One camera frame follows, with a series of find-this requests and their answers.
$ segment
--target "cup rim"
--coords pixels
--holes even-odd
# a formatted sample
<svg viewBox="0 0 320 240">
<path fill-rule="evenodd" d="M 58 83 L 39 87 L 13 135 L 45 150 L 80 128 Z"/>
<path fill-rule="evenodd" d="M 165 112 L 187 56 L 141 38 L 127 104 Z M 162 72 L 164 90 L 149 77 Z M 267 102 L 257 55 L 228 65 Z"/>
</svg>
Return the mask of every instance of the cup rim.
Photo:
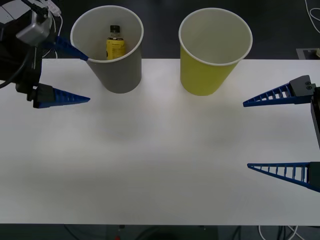
<svg viewBox="0 0 320 240">
<path fill-rule="evenodd" d="M 249 47 L 248 47 L 248 50 L 245 52 L 245 54 L 243 56 L 241 56 L 239 59 L 237 60 L 234 60 L 232 62 L 227 62 L 227 63 L 212 63 L 212 62 L 207 62 L 207 61 L 204 61 L 204 60 L 201 60 L 200 58 L 197 58 L 196 56 L 194 56 L 191 52 L 189 52 L 187 50 L 187 48 L 185 47 L 183 41 L 182 41 L 182 38 L 181 38 L 181 30 L 182 30 L 182 26 L 184 25 L 184 23 L 186 22 L 187 19 L 189 19 L 192 15 L 196 14 L 196 13 L 199 13 L 199 12 L 202 12 L 202 11 L 206 11 L 206 10 L 218 10 L 218 11 L 222 11 L 222 12 L 226 12 L 226 13 L 229 13 L 231 15 L 234 15 L 236 16 L 241 22 L 244 23 L 244 25 L 246 26 L 249 34 L 250 34 L 250 44 L 249 44 Z M 225 10 L 225 9 L 222 9 L 222 8 L 217 8 L 217 7 L 207 7 L 207 8 L 202 8 L 202 9 L 199 9 L 199 10 L 196 10 L 192 13 L 190 13 L 188 16 L 186 16 L 184 18 L 184 20 L 182 21 L 182 23 L 180 24 L 180 27 L 179 27 L 179 41 L 180 41 L 180 45 L 182 46 L 182 48 L 185 50 L 185 52 L 190 56 L 192 57 L 193 59 L 197 60 L 198 62 L 201 62 L 203 64 L 206 64 L 206 65 L 210 65 L 210 66 L 229 66 L 229 65 L 233 65 L 233 64 L 236 64 L 238 63 L 240 60 L 244 59 L 248 53 L 250 52 L 251 48 L 252 48 L 252 45 L 253 45 L 253 35 L 252 35 L 252 32 L 251 32 L 251 29 L 249 27 L 249 25 L 240 17 L 238 16 L 237 14 L 235 14 L 234 12 L 232 11 L 229 11 L 229 10 Z"/>
<path fill-rule="evenodd" d="M 71 45 L 76 47 L 75 44 L 74 44 L 74 30 L 75 30 L 75 26 L 77 25 L 78 21 L 80 19 L 82 19 L 85 15 L 89 14 L 90 12 L 93 12 L 97 9 L 103 9 L 103 8 L 117 8 L 117 9 L 123 9 L 123 10 L 126 10 L 128 12 L 130 12 L 131 14 L 133 14 L 136 19 L 138 20 L 138 22 L 140 23 L 140 26 L 141 26 L 141 36 L 140 36 L 140 39 L 139 39 L 139 42 L 135 45 L 135 47 L 130 51 L 128 52 L 127 54 L 121 56 L 121 57 L 118 57 L 116 59 L 113 59 L 113 60 L 95 60 L 95 59 L 92 59 L 92 58 L 88 58 L 88 61 L 89 62 L 93 62 L 93 63 L 100 63 L 100 64 L 107 64 L 107 63 L 114 63 L 114 62 L 117 62 L 117 61 L 120 61 L 122 59 L 125 59 L 126 57 L 130 56 L 134 51 L 137 50 L 137 48 L 140 46 L 141 42 L 142 42 L 142 39 L 144 38 L 144 25 L 141 21 L 141 19 L 138 17 L 137 14 L 135 14 L 133 11 L 131 11 L 130 9 L 126 8 L 126 7 L 123 7 L 123 6 L 116 6 L 116 5 L 105 5 L 105 6 L 98 6 L 98 7 L 95 7 L 95 8 L 92 8 L 90 9 L 89 11 L 86 11 L 84 14 L 82 14 L 80 17 L 78 17 L 78 19 L 74 22 L 73 26 L 72 26 L 72 29 L 71 29 L 71 33 L 70 33 L 70 42 L 71 42 Z"/>
</svg>

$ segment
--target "cable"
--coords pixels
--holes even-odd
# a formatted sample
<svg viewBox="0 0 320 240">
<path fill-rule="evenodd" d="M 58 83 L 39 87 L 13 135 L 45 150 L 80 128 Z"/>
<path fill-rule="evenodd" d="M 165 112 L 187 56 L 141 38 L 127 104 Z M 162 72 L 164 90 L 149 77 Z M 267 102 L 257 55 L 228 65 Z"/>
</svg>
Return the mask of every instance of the cable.
<svg viewBox="0 0 320 240">
<path fill-rule="evenodd" d="M 282 240 L 286 240 L 286 226 L 283 226 L 283 239 Z"/>
<path fill-rule="evenodd" d="M 278 236 L 276 237 L 276 240 L 280 240 L 282 231 L 283 231 L 284 226 L 279 226 L 279 230 L 278 230 Z"/>
<path fill-rule="evenodd" d="M 235 231 L 234 231 L 234 233 L 233 233 L 233 235 L 232 235 L 231 240 L 235 240 L 235 237 L 236 237 L 237 234 L 238 234 L 238 239 L 240 240 L 240 239 L 241 239 L 241 226 L 238 226 L 238 227 L 235 229 Z"/>
<path fill-rule="evenodd" d="M 42 58 L 46 57 L 50 52 L 51 52 L 51 49 L 47 51 L 45 55 L 42 55 Z"/>
<path fill-rule="evenodd" d="M 50 15 L 51 15 L 51 17 L 52 17 L 52 20 L 53 20 L 54 32 L 56 33 L 56 32 L 57 32 L 57 28 L 56 28 L 55 17 L 54 17 L 54 15 L 53 15 L 51 12 L 49 12 L 49 13 L 50 13 Z M 50 52 L 51 52 L 51 49 L 49 49 L 49 51 L 47 51 L 44 55 L 42 55 L 42 58 L 45 58 Z"/>
<path fill-rule="evenodd" d="M 59 29 L 59 32 L 58 32 L 58 36 L 60 36 L 60 32 L 61 32 L 61 29 L 62 29 L 62 25 L 64 24 L 64 20 L 62 18 L 61 15 L 59 15 L 59 18 L 61 18 L 61 25 L 60 25 L 60 29 Z"/>
<path fill-rule="evenodd" d="M 19 68 L 17 69 L 17 71 L 15 71 L 14 74 L 12 74 L 11 77 L 9 77 L 9 79 L 5 80 L 3 83 L 0 84 L 0 89 L 6 87 L 7 85 L 9 85 L 10 83 L 12 83 L 14 81 L 14 79 L 21 73 L 21 71 L 24 69 L 24 67 L 27 65 L 27 61 L 29 60 L 29 57 L 31 55 L 31 51 L 32 51 L 32 47 L 30 47 L 28 49 L 28 52 L 26 53 L 21 65 L 19 66 Z"/>
<path fill-rule="evenodd" d="M 288 226 L 290 229 L 291 229 L 291 231 L 295 231 L 295 234 L 297 235 L 297 237 L 298 238 L 300 238 L 301 240 L 305 240 L 302 236 L 300 236 L 298 233 L 297 233 L 297 229 L 298 229 L 298 226 L 296 226 L 296 229 L 294 230 L 291 226 Z"/>
<path fill-rule="evenodd" d="M 314 21 L 313 21 L 313 20 L 312 20 L 312 18 L 311 18 L 311 17 L 313 17 L 315 20 L 320 21 L 320 19 L 319 19 L 319 18 L 316 18 L 316 17 L 315 17 L 315 16 L 313 16 L 313 14 L 311 13 L 311 11 L 312 11 L 312 10 L 320 10 L 320 8 L 312 8 L 312 9 L 309 11 L 309 9 L 308 9 L 308 4 L 307 4 L 307 0 L 304 0 L 304 2 L 305 2 L 305 8 L 306 8 L 306 11 L 307 11 L 308 16 L 309 16 L 309 18 L 310 18 L 310 21 L 311 21 L 311 23 L 312 23 L 312 25 L 313 25 L 314 29 L 315 29 L 315 30 L 320 34 L 320 31 L 317 29 L 317 27 L 316 27 L 316 25 L 315 25 Z"/>
<path fill-rule="evenodd" d="M 67 226 L 65 224 L 63 224 L 65 230 L 67 230 L 67 232 L 76 240 L 80 240 L 76 235 L 74 235 L 69 228 L 67 228 Z"/>
<path fill-rule="evenodd" d="M 260 237 L 262 238 L 262 240 L 266 240 L 261 233 L 261 226 L 260 225 L 258 226 L 258 230 L 259 230 L 259 234 L 260 234 Z"/>
<path fill-rule="evenodd" d="M 298 226 L 295 226 L 294 230 L 290 226 L 288 226 L 288 227 L 293 231 L 292 235 L 287 239 L 287 240 L 291 240 L 296 235 L 297 230 L 298 230 Z"/>
</svg>

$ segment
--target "paper cup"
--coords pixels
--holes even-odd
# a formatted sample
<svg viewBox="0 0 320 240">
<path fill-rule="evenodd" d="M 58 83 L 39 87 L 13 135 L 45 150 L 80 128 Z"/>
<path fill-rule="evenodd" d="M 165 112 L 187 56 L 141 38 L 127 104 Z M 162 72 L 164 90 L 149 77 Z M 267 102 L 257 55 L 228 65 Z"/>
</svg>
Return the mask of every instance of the paper cup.
<svg viewBox="0 0 320 240">
<path fill-rule="evenodd" d="M 107 60 L 106 41 L 110 25 L 119 25 L 126 54 Z M 87 64 L 102 84 L 113 93 L 127 93 L 141 80 L 141 42 L 144 26 L 131 10 L 121 6 L 100 6 L 84 13 L 74 23 L 71 44 L 86 54 Z"/>
<path fill-rule="evenodd" d="M 253 44 L 247 23 L 220 8 L 189 14 L 180 25 L 179 40 L 181 83 L 198 96 L 214 93 Z"/>
</svg>

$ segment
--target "yellow paper cup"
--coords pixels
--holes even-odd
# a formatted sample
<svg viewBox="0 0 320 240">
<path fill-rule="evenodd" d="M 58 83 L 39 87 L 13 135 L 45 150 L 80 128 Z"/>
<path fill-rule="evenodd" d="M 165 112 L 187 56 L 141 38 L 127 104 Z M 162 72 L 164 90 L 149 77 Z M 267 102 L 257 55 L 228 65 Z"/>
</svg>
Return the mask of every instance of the yellow paper cup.
<svg viewBox="0 0 320 240">
<path fill-rule="evenodd" d="M 221 8 L 189 14 L 180 25 L 179 40 L 181 83 L 198 96 L 213 94 L 253 44 L 248 24 Z"/>
</svg>

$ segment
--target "bottle cap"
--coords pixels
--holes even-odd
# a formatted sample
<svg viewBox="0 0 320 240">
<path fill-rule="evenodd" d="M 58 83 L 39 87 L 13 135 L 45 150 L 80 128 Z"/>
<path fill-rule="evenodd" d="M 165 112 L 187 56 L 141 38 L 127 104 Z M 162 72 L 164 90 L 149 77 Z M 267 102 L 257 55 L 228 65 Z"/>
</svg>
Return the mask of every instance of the bottle cap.
<svg viewBox="0 0 320 240">
<path fill-rule="evenodd" d="M 119 25 L 111 25 L 110 32 L 111 33 L 120 33 L 120 26 Z"/>
</svg>

